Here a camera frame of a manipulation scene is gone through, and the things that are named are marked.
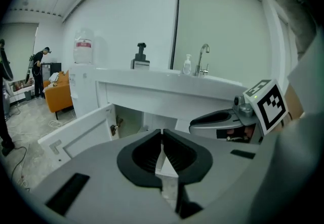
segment person's leg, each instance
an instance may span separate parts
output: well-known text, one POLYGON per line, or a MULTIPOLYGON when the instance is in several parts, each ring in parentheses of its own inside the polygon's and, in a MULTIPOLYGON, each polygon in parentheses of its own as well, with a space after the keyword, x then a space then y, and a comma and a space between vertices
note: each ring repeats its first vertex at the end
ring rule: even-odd
POLYGON ((37 97, 39 97, 39 86, 38 86, 39 83, 38 83, 37 76, 34 74, 33 74, 33 76, 34 76, 34 85, 35 85, 35 97, 37 98, 37 97))
MULTIPOLYGON (((3 78, 0 77, 0 86, 2 86, 3 78)), ((7 123, 5 120, 5 113, 3 110, 3 104, 1 103, 0 108, 0 137, 2 138, 3 142, 1 142, 1 145, 3 146, 2 153, 4 156, 7 156, 12 149, 15 148, 15 145, 12 142, 11 137, 9 136, 8 129, 7 129, 7 123)))
POLYGON ((9 96, 5 96, 4 92, 2 92, 2 102, 4 105, 4 113, 5 113, 5 118, 9 117, 9 112, 10 112, 10 98, 9 96))
POLYGON ((43 89, 44 89, 44 86, 43 86, 43 77, 41 74, 39 74, 39 95, 40 97, 44 98, 44 93, 43 93, 43 89))

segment soap dispenser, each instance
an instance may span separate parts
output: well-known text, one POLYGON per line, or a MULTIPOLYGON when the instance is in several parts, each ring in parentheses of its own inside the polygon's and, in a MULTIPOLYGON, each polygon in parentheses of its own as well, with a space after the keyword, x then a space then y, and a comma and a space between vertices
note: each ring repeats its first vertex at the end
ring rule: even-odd
POLYGON ((135 54, 135 59, 131 62, 131 69, 149 70, 150 61, 146 60, 146 55, 143 54, 146 44, 138 43, 137 46, 139 47, 139 50, 138 53, 135 54))
POLYGON ((183 63, 182 72, 184 74, 190 75, 191 74, 191 61, 190 61, 191 55, 187 55, 187 60, 183 63))

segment black shirt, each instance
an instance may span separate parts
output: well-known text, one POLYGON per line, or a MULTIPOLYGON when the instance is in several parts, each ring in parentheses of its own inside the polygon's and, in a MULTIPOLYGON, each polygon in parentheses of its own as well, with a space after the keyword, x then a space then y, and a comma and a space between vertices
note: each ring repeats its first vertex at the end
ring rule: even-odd
POLYGON ((39 73, 39 71, 41 70, 40 67, 37 66, 37 61, 41 62, 43 58, 43 52, 39 51, 37 54, 35 54, 34 59, 33 59, 33 69, 35 73, 39 73))

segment white wall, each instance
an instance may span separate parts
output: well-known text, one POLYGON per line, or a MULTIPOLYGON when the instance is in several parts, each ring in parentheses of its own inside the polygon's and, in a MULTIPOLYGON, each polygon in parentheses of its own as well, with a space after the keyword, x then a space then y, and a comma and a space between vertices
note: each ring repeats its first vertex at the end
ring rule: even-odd
POLYGON ((41 20, 36 33, 34 54, 49 47, 51 54, 43 56, 42 63, 62 62, 62 33, 61 22, 41 20))
POLYGON ((107 68, 130 68, 145 42, 151 67, 170 64, 177 0, 86 0, 67 19, 63 33, 62 68, 73 63, 75 32, 93 30, 94 63, 107 68))
POLYGON ((180 0, 177 42, 173 69, 181 70, 191 54, 192 70, 204 43, 210 53, 209 75, 252 87, 271 77, 270 33, 259 0, 180 0))
POLYGON ((52 53, 44 56, 42 63, 62 62, 63 24, 61 18, 36 12, 9 11, 5 14, 2 23, 38 24, 34 54, 45 47, 49 47, 52 53))

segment black cable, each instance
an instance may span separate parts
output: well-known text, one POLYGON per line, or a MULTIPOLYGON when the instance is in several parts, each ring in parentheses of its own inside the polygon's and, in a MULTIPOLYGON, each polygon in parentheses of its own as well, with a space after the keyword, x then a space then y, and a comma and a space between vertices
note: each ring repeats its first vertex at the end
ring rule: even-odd
POLYGON ((26 154, 27 154, 27 148, 25 148, 24 146, 21 146, 21 147, 19 147, 19 148, 15 148, 16 150, 19 150, 19 149, 21 149, 21 148, 24 148, 25 149, 25 154, 24 154, 24 156, 22 157, 22 159, 20 160, 20 162, 15 166, 15 168, 14 168, 14 170, 12 171, 12 174, 11 174, 11 182, 12 182, 12 179, 13 179, 13 177, 14 177, 14 172, 15 172, 15 170, 16 170, 16 168, 18 167, 18 165, 24 160, 24 158, 25 158, 25 156, 26 156, 26 154))

